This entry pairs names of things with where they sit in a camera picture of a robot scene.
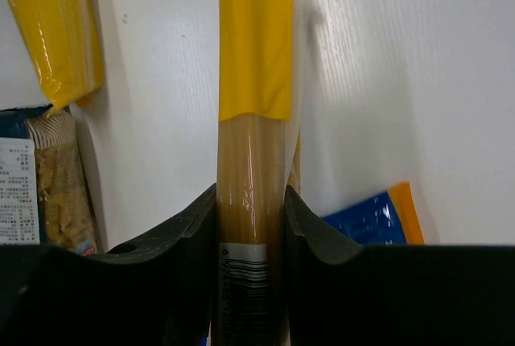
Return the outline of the blue orange spaghetti bag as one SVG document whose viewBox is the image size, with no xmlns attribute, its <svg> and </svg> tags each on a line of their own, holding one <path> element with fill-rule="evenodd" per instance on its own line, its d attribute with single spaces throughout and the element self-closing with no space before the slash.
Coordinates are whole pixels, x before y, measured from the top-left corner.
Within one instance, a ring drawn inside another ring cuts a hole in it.
<svg viewBox="0 0 515 346">
<path fill-rule="evenodd" d="M 425 243 L 407 182 L 332 213 L 323 220 L 360 245 Z"/>
</svg>

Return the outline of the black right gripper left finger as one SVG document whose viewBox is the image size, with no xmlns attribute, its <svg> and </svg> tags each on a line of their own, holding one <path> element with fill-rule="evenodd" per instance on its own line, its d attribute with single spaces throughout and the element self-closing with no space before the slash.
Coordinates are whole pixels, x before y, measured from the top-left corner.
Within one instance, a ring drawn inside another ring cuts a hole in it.
<svg viewBox="0 0 515 346">
<path fill-rule="evenodd" d="M 1 248 L 4 345 L 198 345 L 215 284 L 216 189 L 107 253 Z"/>
</svg>

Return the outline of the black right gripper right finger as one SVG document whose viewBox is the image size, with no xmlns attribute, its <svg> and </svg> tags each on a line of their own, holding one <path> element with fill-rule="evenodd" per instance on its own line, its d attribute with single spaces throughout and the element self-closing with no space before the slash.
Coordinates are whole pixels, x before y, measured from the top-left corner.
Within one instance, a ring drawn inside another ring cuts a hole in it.
<svg viewBox="0 0 515 346">
<path fill-rule="evenodd" d="M 285 281 L 294 345 L 511 345 L 514 249 L 358 245 L 288 188 Z"/>
</svg>

